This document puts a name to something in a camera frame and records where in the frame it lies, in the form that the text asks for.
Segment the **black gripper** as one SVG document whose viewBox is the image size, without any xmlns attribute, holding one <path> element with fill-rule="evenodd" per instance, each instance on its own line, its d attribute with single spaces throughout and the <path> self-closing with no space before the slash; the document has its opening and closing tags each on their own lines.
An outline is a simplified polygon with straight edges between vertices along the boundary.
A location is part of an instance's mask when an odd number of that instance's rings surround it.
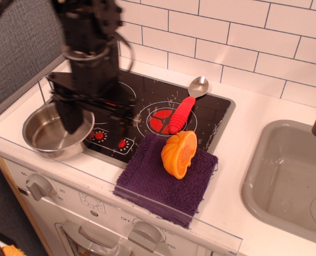
<svg viewBox="0 0 316 256">
<path fill-rule="evenodd" d="M 117 52 L 86 55 L 70 52 L 67 55 L 71 72 L 52 72 L 48 80 L 53 83 L 56 110 L 65 130 L 73 134 L 83 123 L 86 110 L 102 114 L 112 125 L 118 126 L 118 142 L 127 136 L 134 118 L 135 99 L 121 88 Z"/>
</svg>

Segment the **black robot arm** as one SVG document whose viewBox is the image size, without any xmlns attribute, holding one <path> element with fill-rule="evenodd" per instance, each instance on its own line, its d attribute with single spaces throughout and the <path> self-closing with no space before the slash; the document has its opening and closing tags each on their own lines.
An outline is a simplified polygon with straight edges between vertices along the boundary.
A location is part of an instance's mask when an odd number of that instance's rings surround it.
<svg viewBox="0 0 316 256">
<path fill-rule="evenodd" d="M 62 55 L 70 73 L 50 73 L 53 99 L 64 128 L 74 133 L 82 124 L 83 110 L 105 117 L 115 147 L 124 139 L 134 118 L 135 98 L 119 78 L 117 33 L 122 12 L 115 1 L 52 1 L 63 28 Z"/>
</svg>

